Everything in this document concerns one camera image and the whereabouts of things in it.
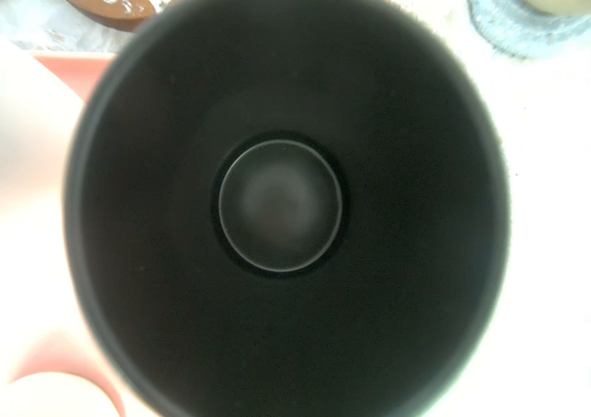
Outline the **black mug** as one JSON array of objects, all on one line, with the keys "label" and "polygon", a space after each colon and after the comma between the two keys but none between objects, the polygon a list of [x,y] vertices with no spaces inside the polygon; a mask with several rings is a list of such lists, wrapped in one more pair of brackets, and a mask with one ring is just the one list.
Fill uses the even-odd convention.
[{"label": "black mug", "polygon": [[181,1],[109,66],[64,192],[113,368],[163,416],[416,416],[507,263],[477,90],[385,1]]}]

